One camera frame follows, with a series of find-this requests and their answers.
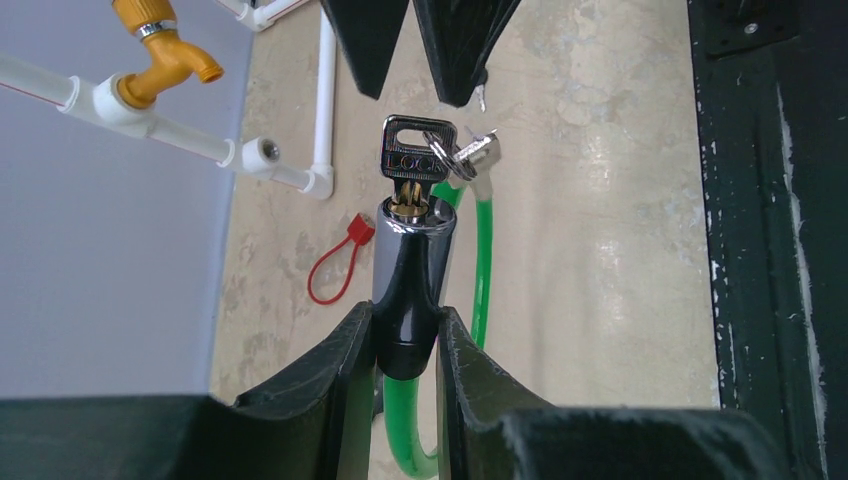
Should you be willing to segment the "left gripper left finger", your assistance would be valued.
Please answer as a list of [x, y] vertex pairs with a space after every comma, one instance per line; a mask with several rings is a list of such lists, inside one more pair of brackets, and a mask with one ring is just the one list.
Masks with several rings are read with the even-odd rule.
[[212, 395], [5, 400], [5, 479], [364, 479], [372, 306], [233, 404]]

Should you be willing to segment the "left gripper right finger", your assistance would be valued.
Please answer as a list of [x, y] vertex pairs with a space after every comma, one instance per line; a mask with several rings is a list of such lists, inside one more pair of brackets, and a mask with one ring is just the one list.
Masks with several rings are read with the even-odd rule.
[[442, 311], [442, 479], [786, 479], [764, 429], [738, 411], [559, 407], [513, 378]]

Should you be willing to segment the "green cable lock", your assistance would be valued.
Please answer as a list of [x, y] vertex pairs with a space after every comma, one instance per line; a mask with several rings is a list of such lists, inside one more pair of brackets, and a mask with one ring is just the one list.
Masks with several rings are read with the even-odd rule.
[[[444, 185], [429, 198], [404, 194], [377, 211], [372, 326], [389, 448], [411, 479], [469, 479], [467, 386], [463, 360], [487, 363], [485, 352], [491, 290], [493, 207], [477, 204], [477, 258], [472, 323], [444, 305], [459, 223], [458, 190]], [[430, 361], [437, 366], [439, 438], [434, 451], [422, 444], [419, 383]]]

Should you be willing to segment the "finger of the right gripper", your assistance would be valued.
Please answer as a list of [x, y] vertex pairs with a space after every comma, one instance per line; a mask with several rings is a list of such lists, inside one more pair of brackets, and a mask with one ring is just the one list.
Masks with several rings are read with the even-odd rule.
[[463, 107], [519, 0], [420, 0], [413, 3], [440, 102]]
[[408, 0], [322, 0], [358, 91], [382, 93]]

